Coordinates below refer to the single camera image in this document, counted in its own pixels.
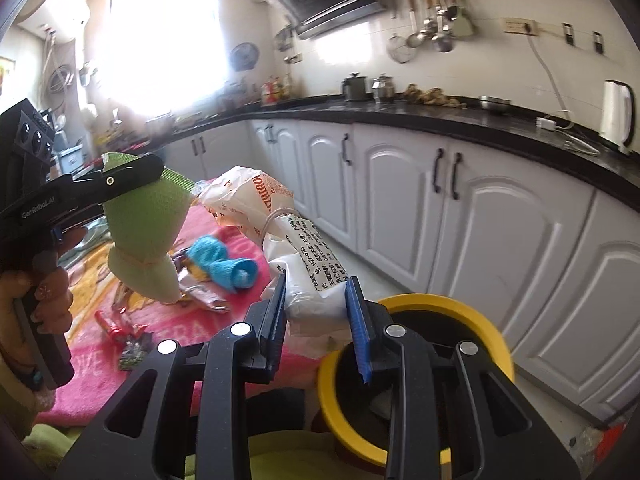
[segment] green cloth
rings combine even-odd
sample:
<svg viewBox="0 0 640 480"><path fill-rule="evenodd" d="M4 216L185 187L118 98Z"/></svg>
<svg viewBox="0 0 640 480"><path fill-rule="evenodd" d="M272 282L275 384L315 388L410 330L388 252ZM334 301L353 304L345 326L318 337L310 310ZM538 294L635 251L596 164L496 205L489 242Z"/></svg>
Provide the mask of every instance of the green cloth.
<svg viewBox="0 0 640 480"><path fill-rule="evenodd" d="M24 445L38 466L52 474L74 439L37 424ZM380 476L342 462L331 433L274 431L249 438L252 480L380 480ZM195 456L185 460L186 480L195 480Z"/></svg>
<svg viewBox="0 0 640 480"><path fill-rule="evenodd" d="M104 171L137 157L106 153ZM159 180L117 196L102 206L115 245L111 272L131 290L161 303L180 299L178 273L168 251L191 205L193 182L165 168Z"/></svg>

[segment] floor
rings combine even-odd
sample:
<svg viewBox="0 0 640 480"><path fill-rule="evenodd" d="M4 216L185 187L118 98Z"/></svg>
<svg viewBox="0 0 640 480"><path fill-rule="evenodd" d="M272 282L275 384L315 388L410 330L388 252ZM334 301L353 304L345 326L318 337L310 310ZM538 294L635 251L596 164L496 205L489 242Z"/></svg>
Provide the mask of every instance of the floor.
<svg viewBox="0 0 640 480"><path fill-rule="evenodd" d="M378 301L387 296L408 292L402 285L370 266L367 262L345 249L326 234L322 238L332 248L336 257L350 276L357 276L362 293L367 300ZM549 427L558 436L564 446L569 448L569 440L577 436L588 422L580 415L569 410L553 397L542 391L521 376L516 376L516 386L531 405L538 410Z"/></svg>

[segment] white kettle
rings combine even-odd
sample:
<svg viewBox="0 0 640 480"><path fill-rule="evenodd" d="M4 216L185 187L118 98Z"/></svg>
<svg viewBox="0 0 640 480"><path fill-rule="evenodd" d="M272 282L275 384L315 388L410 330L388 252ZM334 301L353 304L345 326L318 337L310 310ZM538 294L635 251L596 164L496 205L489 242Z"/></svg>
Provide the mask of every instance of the white kettle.
<svg viewBox="0 0 640 480"><path fill-rule="evenodd" d="M626 83L608 80L604 83L600 137L620 153L628 153L636 129L636 98Z"/></svg>

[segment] silver screw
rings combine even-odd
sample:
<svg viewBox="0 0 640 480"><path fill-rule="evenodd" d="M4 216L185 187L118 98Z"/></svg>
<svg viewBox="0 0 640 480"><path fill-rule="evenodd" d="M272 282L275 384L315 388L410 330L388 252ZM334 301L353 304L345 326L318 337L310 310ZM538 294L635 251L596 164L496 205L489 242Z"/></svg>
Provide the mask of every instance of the silver screw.
<svg viewBox="0 0 640 480"><path fill-rule="evenodd" d="M247 335L251 332L251 325L248 323L236 323L231 326L231 333L233 335Z"/></svg>
<svg viewBox="0 0 640 480"><path fill-rule="evenodd" d="M476 355L478 353L478 345L472 341L463 341L460 343L460 351L466 355Z"/></svg>
<svg viewBox="0 0 640 480"><path fill-rule="evenodd" d="M402 325L389 325L386 327L386 333L391 337L402 337L406 334L406 328Z"/></svg>
<svg viewBox="0 0 640 480"><path fill-rule="evenodd" d="M172 339L165 339L158 343L158 351L161 354L170 354L171 352L175 352L176 348L178 348L178 343Z"/></svg>

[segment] bright window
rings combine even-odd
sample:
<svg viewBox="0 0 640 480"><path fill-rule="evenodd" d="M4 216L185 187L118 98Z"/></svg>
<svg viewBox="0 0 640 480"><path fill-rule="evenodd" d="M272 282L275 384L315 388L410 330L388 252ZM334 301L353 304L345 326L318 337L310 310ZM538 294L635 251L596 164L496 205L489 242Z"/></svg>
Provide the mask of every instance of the bright window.
<svg viewBox="0 0 640 480"><path fill-rule="evenodd" d="M216 0L111 0L111 96L157 116L212 95L226 76Z"/></svg>

